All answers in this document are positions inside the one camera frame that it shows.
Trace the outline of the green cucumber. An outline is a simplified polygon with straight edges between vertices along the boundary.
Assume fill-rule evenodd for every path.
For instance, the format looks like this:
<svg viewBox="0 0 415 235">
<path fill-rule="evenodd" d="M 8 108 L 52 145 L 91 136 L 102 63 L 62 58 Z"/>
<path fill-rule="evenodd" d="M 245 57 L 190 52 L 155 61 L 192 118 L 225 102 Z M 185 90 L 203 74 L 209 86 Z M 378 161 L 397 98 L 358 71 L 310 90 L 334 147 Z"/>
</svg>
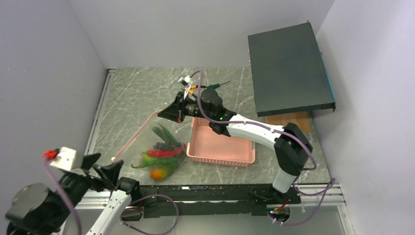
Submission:
<svg viewBox="0 0 415 235">
<path fill-rule="evenodd" d="M 166 138 L 167 143 L 171 146 L 180 146 L 181 143 L 173 136 L 173 134 L 163 125 L 159 124 L 159 127 L 161 128 L 161 132 L 163 136 Z"/>
</svg>

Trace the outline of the clear zip top bag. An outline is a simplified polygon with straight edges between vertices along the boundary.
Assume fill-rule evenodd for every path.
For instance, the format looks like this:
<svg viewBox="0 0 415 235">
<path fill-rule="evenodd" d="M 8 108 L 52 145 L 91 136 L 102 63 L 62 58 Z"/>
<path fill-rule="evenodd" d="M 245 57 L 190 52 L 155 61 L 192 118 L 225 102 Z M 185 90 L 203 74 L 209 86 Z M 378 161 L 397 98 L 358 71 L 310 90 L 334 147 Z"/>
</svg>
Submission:
<svg viewBox="0 0 415 235">
<path fill-rule="evenodd" d="M 173 134 L 173 136 L 181 143 L 180 146 L 184 146 L 183 152 L 175 156 L 179 160 L 183 159 L 184 161 L 184 159 L 187 157 L 186 142 L 183 140 L 183 138 L 179 137 L 177 134 L 174 133 L 173 123 L 166 119 L 158 117 L 158 112 L 159 111 L 155 111 L 150 115 L 150 117 L 144 122 L 142 127 L 140 127 L 137 130 L 137 132 L 126 142 L 126 144 L 118 151 L 118 153 L 111 158 L 112 162 L 123 160 L 123 166 L 126 167 L 129 171 L 138 171 L 142 173 L 147 172 L 150 178 L 150 170 L 156 166 L 135 169 L 131 168 L 131 164 L 138 165 L 141 161 L 143 154 L 146 154 L 148 150 L 154 150 L 153 145 L 155 145 L 157 142 L 164 142 L 152 131 L 152 127 L 159 127 L 159 124 L 166 127 Z"/>
</svg>

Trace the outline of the red chili pepper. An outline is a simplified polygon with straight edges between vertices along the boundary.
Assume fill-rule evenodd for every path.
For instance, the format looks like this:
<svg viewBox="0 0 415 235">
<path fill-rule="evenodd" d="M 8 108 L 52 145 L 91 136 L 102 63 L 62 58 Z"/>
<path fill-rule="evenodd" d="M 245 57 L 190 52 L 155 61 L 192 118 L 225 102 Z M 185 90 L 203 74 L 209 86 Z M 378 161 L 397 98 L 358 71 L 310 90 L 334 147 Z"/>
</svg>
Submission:
<svg viewBox="0 0 415 235">
<path fill-rule="evenodd" d="M 147 156 L 154 158 L 171 158 L 181 154 L 184 150 L 184 146 L 180 146 L 177 149 L 173 150 L 148 150 L 146 152 Z"/>
</svg>

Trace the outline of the pink plastic basket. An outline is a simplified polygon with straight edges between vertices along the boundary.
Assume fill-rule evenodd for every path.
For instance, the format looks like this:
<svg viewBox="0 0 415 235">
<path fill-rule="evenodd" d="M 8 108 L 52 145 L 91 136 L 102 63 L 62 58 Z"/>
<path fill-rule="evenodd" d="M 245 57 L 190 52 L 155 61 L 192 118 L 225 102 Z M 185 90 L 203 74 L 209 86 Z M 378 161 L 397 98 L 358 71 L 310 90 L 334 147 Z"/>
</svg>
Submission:
<svg viewBox="0 0 415 235">
<path fill-rule="evenodd" d="M 194 117 L 186 153 L 194 162 L 248 167 L 255 162 L 255 144 L 239 137 L 216 134 L 209 122 Z"/>
</svg>

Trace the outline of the green red mango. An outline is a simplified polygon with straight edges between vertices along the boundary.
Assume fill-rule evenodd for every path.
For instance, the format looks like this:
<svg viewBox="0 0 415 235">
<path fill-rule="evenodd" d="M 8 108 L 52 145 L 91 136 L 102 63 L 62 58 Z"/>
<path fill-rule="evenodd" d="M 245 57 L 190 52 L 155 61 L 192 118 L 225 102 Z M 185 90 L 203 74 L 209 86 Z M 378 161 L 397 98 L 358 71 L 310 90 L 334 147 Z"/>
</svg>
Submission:
<svg viewBox="0 0 415 235">
<path fill-rule="evenodd" d="M 182 162 L 183 159 L 175 160 L 170 163 L 159 164 L 150 170 L 150 178 L 156 181 L 163 180 L 172 174 Z"/>
</svg>

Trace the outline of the dark grape bunch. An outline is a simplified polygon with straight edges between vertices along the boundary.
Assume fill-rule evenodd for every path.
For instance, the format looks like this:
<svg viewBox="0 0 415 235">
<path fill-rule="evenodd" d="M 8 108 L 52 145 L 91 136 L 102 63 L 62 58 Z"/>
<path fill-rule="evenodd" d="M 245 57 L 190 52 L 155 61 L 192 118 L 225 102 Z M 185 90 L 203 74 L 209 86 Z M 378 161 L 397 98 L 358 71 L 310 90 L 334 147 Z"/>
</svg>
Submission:
<svg viewBox="0 0 415 235">
<path fill-rule="evenodd" d="M 166 142 L 157 142 L 155 145 L 153 145 L 154 150 L 160 150 L 160 151 L 173 151 L 177 148 L 176 145 L 173 145 L 171 143 Z"/>
</svg>

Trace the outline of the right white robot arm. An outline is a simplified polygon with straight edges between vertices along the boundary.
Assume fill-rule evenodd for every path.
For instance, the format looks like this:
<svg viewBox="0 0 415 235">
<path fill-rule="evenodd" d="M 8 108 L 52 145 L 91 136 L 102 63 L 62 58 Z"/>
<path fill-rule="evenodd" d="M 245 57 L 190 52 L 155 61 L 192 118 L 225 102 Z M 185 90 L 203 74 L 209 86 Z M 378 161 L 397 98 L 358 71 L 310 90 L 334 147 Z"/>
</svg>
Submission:
<svg viewBox="0 0 415 235">
<path fill-rule="evenodd" d="M 274 150 L 279 170 L 269 192 L 275 203 L 288 198 L 288 190 L 312 159 L 313 147 L 296 124 L 270 125 L 248 119 L 226 109 L 216 90 L 203 90 L 196 100 L 178 92 L 175 100 L 158 113 L 158 117 L 176 123 L 186 116 L 205 118 L 218 135 L 248 139 Z"/>
</svg>

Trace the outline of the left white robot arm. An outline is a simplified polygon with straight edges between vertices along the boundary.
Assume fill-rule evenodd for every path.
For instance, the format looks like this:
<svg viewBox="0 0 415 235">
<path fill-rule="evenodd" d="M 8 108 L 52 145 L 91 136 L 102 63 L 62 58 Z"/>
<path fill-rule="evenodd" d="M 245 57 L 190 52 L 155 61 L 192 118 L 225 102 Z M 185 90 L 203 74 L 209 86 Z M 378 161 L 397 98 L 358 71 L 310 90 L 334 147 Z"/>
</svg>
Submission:
<svg viewBox="0 0 415 235">
<path fill-rule="evenodd" d="M 56 191 L 43 183 L 31 184 L 21 189 L 5 214 L 9 221 L 6 234 L 51 235 L 60 232 L 67 218 L 73 215 L 77 224 L 76 234 L 81 235 L 82 224 L 75 207 L 90 189 L 97 192 L 107 189 L 111 191 L 111 196 L 98 219 L 87 230 L 87 234 L 110 234 L 125 208 L 137 204 L 142 194 L 139 181 L 119 177 L 123 160 L 101 166 L 96 164 L 100 156 L 100 153 L 95 153 L 83 157 L 81 170 L 86 175 L 65 171 L 60 180 L 54 177 L 48 162 L 45 162 L 46 172 L 56 185 Z"/>
</svg>

